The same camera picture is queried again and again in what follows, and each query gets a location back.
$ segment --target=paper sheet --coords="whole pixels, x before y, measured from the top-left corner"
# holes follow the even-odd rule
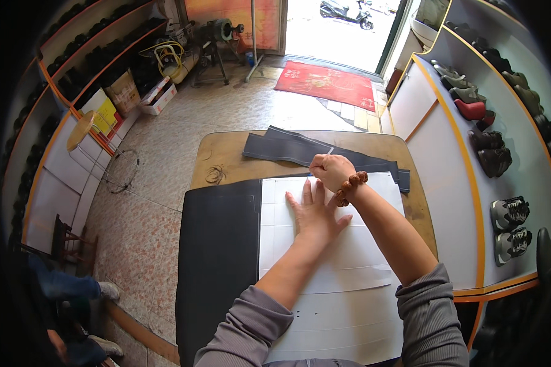
[[[315,190],[315,178],[312,189]],[[301,202],[306,177],[280,177],[263,180],[261,233],[259,247],[260,278],[276,263],[294,241],[294,213],[286,202],[289,191]],[[398,185],[389,172],[368,174],[372,187],[402,215],[404,207]],[[327,191],[327,198],[332,193]],[[337,218],[353,214],[353,219],[334,244],[334,250],[320,265],[303,294],[345,292],[383,287],[391,283],[392,271],[357,210],[349,205],[339,208]]]

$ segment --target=motorcycle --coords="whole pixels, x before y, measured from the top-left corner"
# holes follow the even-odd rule
[[[363,11],[363,8],[361,8],[362,2],[363,1],[357,1],[357,4],[359,4],[359,14],[357,14],[357,18],[347,16],[349,6],[339,4],[335,0],[323,0],[320,3],[320,15],[323,18],[335,18],[345,20],[349,23],[359,23],[361,29],[373,29],[374,24],[369,21],[371,14],[368,11]]]

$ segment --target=doorway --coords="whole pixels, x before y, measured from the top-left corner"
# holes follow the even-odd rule
[[[375,73],[396,18],[399,2],[289,1],[286,55],[319,59]],[[365,12],[369,14],[367,17],[363,17]]]

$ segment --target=gray sleeve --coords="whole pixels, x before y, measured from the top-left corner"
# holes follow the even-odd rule
[[[268,348],[288,329],[294,316],[253,285],[235,299],[214,339],[194,357],[194,366],[254,366],[267,358]]]
[[[404,320],[404,366],[468,366],[453,284],[443,263],[412,282],[398,287],[398,315]]]

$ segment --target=wooden table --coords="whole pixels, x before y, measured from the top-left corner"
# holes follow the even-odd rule
[[[264,135],[265,130],[251,131]],[[427,246],[437,258],[437,243],[431,215],[420,178],[406,143],[399,137],[385,134],[297,130],[307,137],[325,143],[358,151],[368,156],[397,161],[398,167],[410,170],[410,192],[402,194],[406,219],[416,228]],[[196,165],[190,188],[213,184],[229,184],[238,181],[277,177],[308,172],[303,167],[287,161],[268,161],[242,156],[249,131],[212,133],[205,136],[198,147]]]

